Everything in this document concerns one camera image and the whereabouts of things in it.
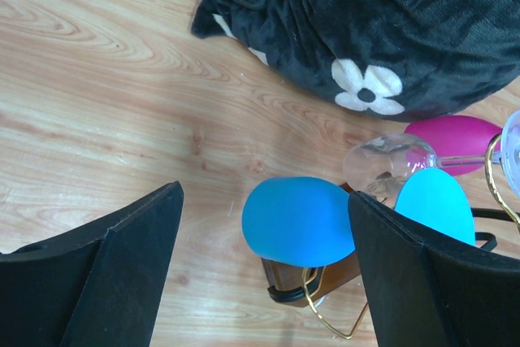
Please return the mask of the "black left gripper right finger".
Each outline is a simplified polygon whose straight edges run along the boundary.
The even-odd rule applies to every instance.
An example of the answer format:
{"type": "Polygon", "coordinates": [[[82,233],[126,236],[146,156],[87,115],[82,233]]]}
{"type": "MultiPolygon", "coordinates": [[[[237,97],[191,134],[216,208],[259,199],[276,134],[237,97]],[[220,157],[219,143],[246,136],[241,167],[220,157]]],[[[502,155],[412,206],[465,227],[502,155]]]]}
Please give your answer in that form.
{"type": "Polygon", "coordinates": [[[416,223],[361,192],[349,217],[380,346],[517,346],[519,261],[416,223]]]}

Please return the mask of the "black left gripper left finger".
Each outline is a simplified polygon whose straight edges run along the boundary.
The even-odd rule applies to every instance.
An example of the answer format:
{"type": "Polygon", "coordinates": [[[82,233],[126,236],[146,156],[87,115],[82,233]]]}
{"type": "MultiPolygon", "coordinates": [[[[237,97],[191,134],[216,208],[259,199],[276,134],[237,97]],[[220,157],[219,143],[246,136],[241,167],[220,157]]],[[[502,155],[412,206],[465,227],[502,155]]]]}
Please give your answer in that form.
{"type": "Polygon", "coordinates": [[[147,346],[184,191],[165,184],[68,232],[1,256],[4,346],[147,346]]]}

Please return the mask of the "clear wine glass back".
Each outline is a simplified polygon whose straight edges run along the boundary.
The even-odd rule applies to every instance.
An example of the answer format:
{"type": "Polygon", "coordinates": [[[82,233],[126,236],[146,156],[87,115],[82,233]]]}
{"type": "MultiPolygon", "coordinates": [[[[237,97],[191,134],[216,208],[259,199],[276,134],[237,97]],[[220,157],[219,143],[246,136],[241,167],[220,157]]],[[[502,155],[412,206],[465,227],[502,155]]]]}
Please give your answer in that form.
{"type": "MultiPolygon", "coordinates": [[[[519,194],[519,112],[506,121],[490,161],[502,167],[510,188],[519,194]]],[[[344,160],[346,182],[355,190],[373,197],[396,197],[402,185],[415,172],[465,164],[476,156],[440,158],[422,139],[404,132],[377,137],[352,148],[344,160]]]]}

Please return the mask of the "magenta wine glass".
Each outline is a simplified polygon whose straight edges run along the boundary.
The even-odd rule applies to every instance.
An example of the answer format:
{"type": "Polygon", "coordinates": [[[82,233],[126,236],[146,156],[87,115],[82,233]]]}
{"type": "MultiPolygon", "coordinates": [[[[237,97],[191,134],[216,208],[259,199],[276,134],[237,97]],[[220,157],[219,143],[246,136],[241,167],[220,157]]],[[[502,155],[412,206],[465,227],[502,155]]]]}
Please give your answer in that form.
{"type": "Polygon", "coordinates": [[[502,128],[484,119],[468,115],[447,115],[409,124],[404,133],[425,141],[440,158],[476,156],[465,164],[454,162],[442,167],[452,176],[461,176],[483,166],[483,156],[490,140],[502,132],[502,128]]]}

